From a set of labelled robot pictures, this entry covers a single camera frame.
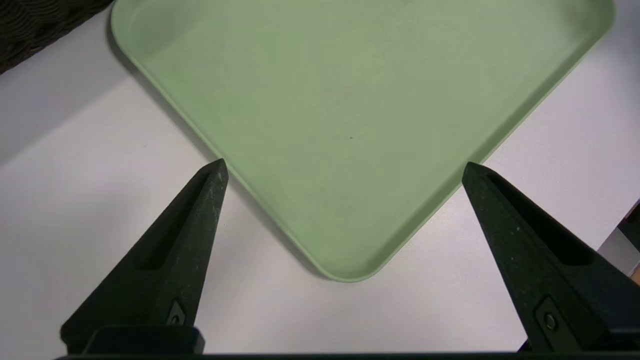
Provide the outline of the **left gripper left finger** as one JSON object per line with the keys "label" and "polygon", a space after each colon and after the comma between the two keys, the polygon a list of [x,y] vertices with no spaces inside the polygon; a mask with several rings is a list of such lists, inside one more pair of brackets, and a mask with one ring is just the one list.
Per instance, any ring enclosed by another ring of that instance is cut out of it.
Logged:
{"label": "left gripper left finger", "polygon": [[201,167],[61,327],[69,354],[201,354],[195,326],[229,173]]}

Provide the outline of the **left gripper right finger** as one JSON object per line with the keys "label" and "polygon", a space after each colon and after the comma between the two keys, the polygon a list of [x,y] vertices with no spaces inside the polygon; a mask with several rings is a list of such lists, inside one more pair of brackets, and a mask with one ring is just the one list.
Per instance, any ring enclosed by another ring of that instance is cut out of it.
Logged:
{"label": "left gripper right finger", "polygon": [[536,353],[637,353],[640,289],[496,171],[462,186]]}

